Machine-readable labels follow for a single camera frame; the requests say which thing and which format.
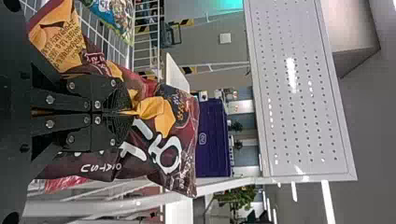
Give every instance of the snack bag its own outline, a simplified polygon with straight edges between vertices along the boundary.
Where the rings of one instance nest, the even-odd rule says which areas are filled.
[[[139,75],[111,61],[83,36],[72,0],[51,0],[28,24],[29,39],[62,74],[97,74],[124,81],[134,118],[120,148],[61,152],[37,177],[77,175],[93,180],[136,178],[189,197],[196,195],[195,147],[199,105],[188,93]]]
[[[128,45],[134,44],[132,0],[79,0]]]

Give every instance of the wall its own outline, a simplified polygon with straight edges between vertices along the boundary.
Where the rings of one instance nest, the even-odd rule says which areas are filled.
[[[182,29],[183,43],[167,49],[178,64],[246,62],[248,47],[243,12],[224,16],[225,20]],[[219,34],[231,33],[232,43],[221,45]]]
[[[332,51],[378,45],[368,0],[321,0]]]

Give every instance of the metal frame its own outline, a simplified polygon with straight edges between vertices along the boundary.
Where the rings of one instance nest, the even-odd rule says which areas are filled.
[[[259,4],[268,4],[268,7],[258,8],[258,5],[257,5],[258,3]],[[355,165],[354,165],[352,151],[351,151],[351,147],[350,147],[350,143],[349,143],[349,137],[348,137],[348,133],[347,133],[347,125],[346,125],[346,120],[345,120],[345,115],[344,115],[344,109],[342,106],[341,95],[340,95],[340,91],[339,91],[338,83],[337,83],[337,76],[335,74],[335,69],[334,69],[334,65],[333,65],[333,61],[332,61],[332,52],[330,49],[330,42],[329,42],[329,39],[326,34],[326,27],[324,24],[319,0],[309,0],[308,3],[306,3],[306,1],[305,1],[306,4],[314,4],[314,6],[315,6],[314,12],[307,11],[306,13],[307,14],[311,13],[310,15],[312,15],[312,14],[316,15],[317,20],[318,20],[319,31],[315,31],[315,32],[319,32],[320,36],[322,38],[321,39],[321,43],[322,43],[321,47],[322,47],[322,50],[324,50],[324,55],[325,55],[324,60],[325,60],[326,66],[328,68],[327,74],[329,74],[329,77],[330,77],[329,85],[332,87],[332,99],[334,100],[336,120],[338,122],[337,125],[339,126],[339,132],[340,132],[339,135],[342,138],[342,144],[343,144],[342,149],[345,153],[345,154],[343,154],[344,156],[342,159],[345,159],[345,161],[346,161],[347,171],[345,173],[344,172],[342,172],[342,173],[332,172],[332,168],[336,168],[336,167],[323,166],[321,171],[315,171],[313,174],[306,174],[305,172],[303,172],[301,170],[299,171],[298,169],[295,169],[295,172],[293,173],[293,175],[281,175],[280,172],[274,173],[276,161],[279,159],[277,159],[277,155],[275,153],[276,149],[269,147],[268,137],[270,136],[269,130],[271,130],[272,128],[275,128],[276,130],[272,131],[272,132],[277,132],[277,131],[279,131],[277,129],[280,129],[280,128],[276,127],[274,125],[270,125],[268,118],[271,115],[268,114],[268,109],[264,108],[265,106],[271,107],[271,104],[268,104],[266,102],[266,100],[264,102],[263,95],[264,95],[265,90],[260,86],[262,74],[265,73],[265,72],[262,72],[262,70],[261,70],[261,67],[262,67],[261,64],[265,63],[265,62],[262,62],[264,60],[262,60],[262,58],[259,59],[257,56],[258,50],[261,50],[261,48],[260,48],[260,44],[258,44],[258,42],[256,42],[256,41],[258,41],[258,39],[257,39],[257,36],[255,36],[255,32],[259,33],[260,31],[256,30],[256,28],[254,28],[253,20],[254,21],[256,21],[256,19],[258,20],[260,18],[260,16],[264,17],[266,13],[268,15],[268,11],[270,11],[270,14],[275,13],[276,7],[273,8],[271,6],[271,4],[275,4],[275,5],[278,4],[279,7],[282,7],[283,4],[286,5],[287,3],[288,2],[286,0],[281,0],[281,1],[274,2],[274,3],[272,1],[268,1],[268,2],[264,3],[263,1],[259,1],[259,0],[247,0],[244,2],[245,13],[246,13],[246,23],[247,23],[247,40],[248,40],[249,56],[250,56],[250,60],[251,60],[251,73],[253,76],[253,90],[255,93],[255,106],[256,106],[256,111],[257,111],[256,116],[257,116],[258,129],[259,129],[258,131],[259,131],[260,145],[261,145],[261,150],[262,150],[262,166],[263,166],[264,179],[261,179],[260,183],[262,183],[262,184],[277,183],[277,182],[290,183],[292,181],[295,181],[295,182],[319,182],[322,179],[327,179],[327,180],[331,180],[331,181],[357,180]],[[302,3],[303,2],[296,1],[296,6],[292,6],[293,9],[298,8],[299,5],[297,5],[297,4],[302,4]],[[285,20],[286,18],[277,18],[277,19],[279,22],[279,21]],[[274,30],[276,30],[276,24],[271,23],[270,26],[275,27]],[[309,30],[313,29],[313,28],[306,27],[306,26],[302,30],[304,30],[304,32],[309,33]],[[288,38],[288,36],[286,36],[285,34],[282,34],[281,36],[285,37],[285,39]],[[280,51],[280,47],[278,47],[278,46],[271,47],[271,48],[275,48],[276,50]],[[279,66],[278,70],[276,70],[276,71],[279,74],[284,74],[283,73],[284,70],[285,69],[283,68],[283,66]]]
[[[157,3],[157,7],[150,8],[149,4],[150,3]],[[135,42],[134,42],[134,47],[136,50],[133,52],[132,56],[132,68],[136,71],[154,71],[155,75],[146,75],[146,77],[149,76],[156,76],[158,78],[158,81],[160,82],[162,77],[162,70],[161,70],[161,6],[160,6],[160,0],[153,0],[153,1],[147,1],[143,2],[140,4],[137,4],[136,1],[134,0],[134,5],[135,6],[144,6],[145,4],[148,5],[148,8],[146,9],[140,9],[135,11],[135,19],[137,21],[141,20],[147,20],[148,19],[148,24],[143,24],[143,25],[136,25],[135,28],[141,28],[141,27],[148,27],[149,30],[148,32],[144,32],[141,34],[134,34],[136,37]],[[143,17],[137,17],[136,13],[140,12],[151,12],[152,10],[157,10],[157,15],[156,16],[143,16]],[[150,19],[156,18],[156,22],[151,22]],[[151,31],[151,29],[156,25],[156,30]],[[152,46],[152,42],[156,41],[157,42],[157,47]],[[136,56],[136,53],[143,53],[145,56]],[[143,61],[143,62],[148,62],[148,63],[139,63],[138,66],[135,66],[136,62],[138,61]]]

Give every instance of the screw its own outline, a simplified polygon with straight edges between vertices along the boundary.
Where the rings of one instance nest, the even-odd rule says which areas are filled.
[[[47,120],[47,122],[46,122],[46,127],[47,127],[48,129],[53,128],[54,125],[55,125],[55,122],[53,122],[52,119]]]
[[[20,148],[21,153],[26,153],[30,150],[29,146],[27,144],[23,144]]]
[[[95,124],[100,124],[102,120],[100,119],[100,117],[96,117],[95,118]]]
[[[84,123],[88,124],[91,121],[90,117],[85,117],[84,118]]]
[[[101,103],[99,101],[95,101],[95,108],[99,109],[101,106]]]
[[[70,90],[73,90],[73,89],[75,89],[76,88],[76,84],[74,83],[74,82],[70,82],[69,83],[69,89]]]
[[[70,136],[67,138],[67,142],[68,142],[68,143],[74,143],[74,141],[75,141],[75,138],[74,138],[73,135],[70,135]]]
[[[47,104],[52,105],[54,101],[55,101],[55,98],[53,98],[53,96],[51,96],[51,95],[47,96],[47,99],[46,99]]]

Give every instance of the white perforated panel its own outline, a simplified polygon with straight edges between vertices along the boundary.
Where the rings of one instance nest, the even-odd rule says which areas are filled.
[[[261,148],[267,155],[264,173],[269,176],[355,174],[317,3],[245,2]]]

